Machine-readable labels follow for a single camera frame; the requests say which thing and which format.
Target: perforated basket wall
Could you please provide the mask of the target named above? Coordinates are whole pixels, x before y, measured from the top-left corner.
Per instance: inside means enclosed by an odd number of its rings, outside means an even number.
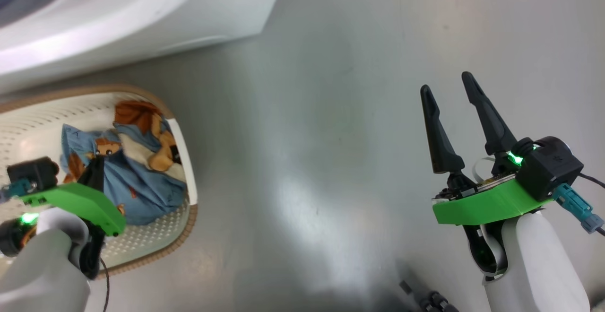
[[[178,248],[189,236],[197,215],[197,192],[189,154],[172,112],[153,94],[128,85],[96,86],[54,92],[0,105],[0,183],[9,183],[6,167],[49,156],[58,163],[63,123],[81,130],[112,128],[115,104],[123,100],[147,101],[156,105],[171,126],[181,156],[188,194],[177,211],[145,226],[127,226],[125,232],[108,238],[102,258],[110,275],[153,262]],[[65,173],[61,171],[59,180]],[[19,200],[0,205],[0,222],[37,211]],[[11,258],[0,258],[0,275]]]

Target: black cable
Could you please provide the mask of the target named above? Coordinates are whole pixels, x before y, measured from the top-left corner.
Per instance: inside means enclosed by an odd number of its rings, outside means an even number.
[[[103,308],[103,312],[107,311],[107,305],[110,303],[110,272],[107,270],[107,266],[105,265],[105,261],[101,259],[101,264],[103,265],[103,269],[105,270],[105,279],[107,280],[107,294],[105,295],[105,306]]]
[[[581,177],[581,178],[583,178],[583,179],[587,179],[588,181],[592,181],[592,182],[600,185],[601,187],[605,188],[605,183],[599,181],[598,179],[596,179],[596,178],[594,178],[592,176],[588,176],[588,175],[585,175],[585,174],[579,174],[578,176]]]

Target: green plastic mount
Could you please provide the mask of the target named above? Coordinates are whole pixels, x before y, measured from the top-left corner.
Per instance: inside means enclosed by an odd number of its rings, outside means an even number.
[[[59,185],[19,199],[32,207],[50,204],[69,211],[99,226],[108,236],[122,234],[126,227],[126,219],[105,194],[80,183]]]
[[[551,201],[534,200],[512,179],[466,198],[434,204],[432,211],[439,224],[483,225],[518,217]]]

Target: washing machine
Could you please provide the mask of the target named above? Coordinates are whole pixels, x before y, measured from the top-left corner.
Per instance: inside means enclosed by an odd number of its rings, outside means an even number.
[[[258,34],[275,0],[0,0],[0,94]]]

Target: gray floor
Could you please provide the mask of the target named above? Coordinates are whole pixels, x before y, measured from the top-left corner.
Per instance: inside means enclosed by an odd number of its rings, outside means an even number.
[[[469,168],[484,138],[460,73],[517,138],[556,135],[605,178],[604,0],[278,0],[260,36],[54,86],[123,81],[173,108],[199,217],[168,258],[112,278],[109,311],[386,310],[410,269],[489,310],[462,228],[437,225],[419,88]],[[605,213],[603,192],[577,189]],[[605,240],[558,207],[592,301]],[[102,309],[95,282],[87,311]]]

